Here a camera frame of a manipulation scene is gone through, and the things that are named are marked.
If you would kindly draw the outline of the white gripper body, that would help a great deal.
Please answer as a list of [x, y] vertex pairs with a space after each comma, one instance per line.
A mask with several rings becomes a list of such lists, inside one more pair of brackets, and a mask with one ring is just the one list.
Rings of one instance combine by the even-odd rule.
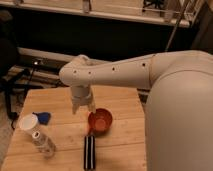
[[93, 100], [90, 86], [73, 86], [71, 88], [72, 102], [76, 106], [89, 105]]

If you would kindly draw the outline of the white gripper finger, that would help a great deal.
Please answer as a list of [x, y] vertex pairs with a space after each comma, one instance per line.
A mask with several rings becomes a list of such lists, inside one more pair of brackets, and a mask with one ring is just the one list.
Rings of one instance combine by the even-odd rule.
[[76, 114], [77, 113], [77, 111], [78, 111], [78, 109], [79, 109], [79, 105], [78, 104], [73, 104], [73, 106], [72, 106], [72, 113], [73, 114]]
[[96, 113], [96, 105], [94, 101], [88, 104], [88, 110], [89, 112]]

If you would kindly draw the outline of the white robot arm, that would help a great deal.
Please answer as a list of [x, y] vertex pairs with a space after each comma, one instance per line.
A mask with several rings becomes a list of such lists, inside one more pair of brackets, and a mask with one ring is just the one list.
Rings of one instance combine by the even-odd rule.
[[73, 109], [95, 109], [93, 85], [149, 92], [147, 171], [213, 171], [213, 55], [200, 50], [148, 54], [95, 64], [79, 55], [59, 72]]

